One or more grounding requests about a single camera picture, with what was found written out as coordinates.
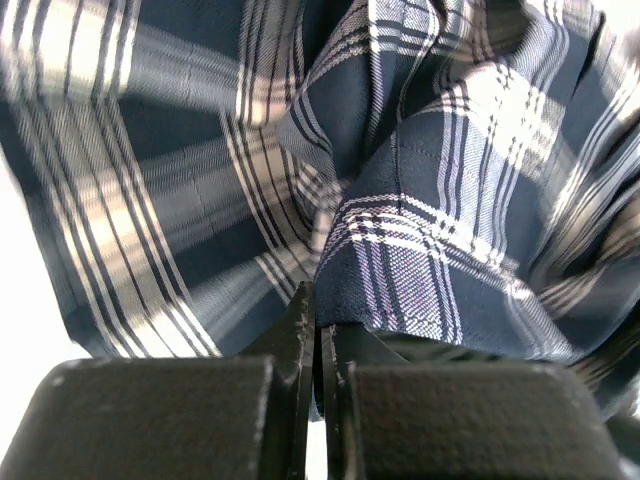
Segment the navy plaid skirt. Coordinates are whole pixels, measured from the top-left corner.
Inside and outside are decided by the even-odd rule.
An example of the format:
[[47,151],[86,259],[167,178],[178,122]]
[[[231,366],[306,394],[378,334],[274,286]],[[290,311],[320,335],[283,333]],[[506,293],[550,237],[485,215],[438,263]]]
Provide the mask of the navy plaid skirt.
[[233,355],[320,325],[639,373],[635,1],[5,1],[24,344]]

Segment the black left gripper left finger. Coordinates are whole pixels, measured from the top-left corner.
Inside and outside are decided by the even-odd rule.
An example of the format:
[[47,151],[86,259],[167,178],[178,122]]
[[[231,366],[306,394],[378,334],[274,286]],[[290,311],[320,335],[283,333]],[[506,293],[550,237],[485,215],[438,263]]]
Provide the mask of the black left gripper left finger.
[[301,479],[315,305],[236,356],[86,359],[37,387],[1,464],[5,479]]

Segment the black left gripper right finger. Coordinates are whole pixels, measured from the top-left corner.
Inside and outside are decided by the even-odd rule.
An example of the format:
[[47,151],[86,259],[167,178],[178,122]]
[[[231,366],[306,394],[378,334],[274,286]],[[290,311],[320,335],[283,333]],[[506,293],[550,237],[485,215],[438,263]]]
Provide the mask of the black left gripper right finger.
[[357,324],[319,333],[332,479],[621,479],[593,397],[546,362],[411,363]]

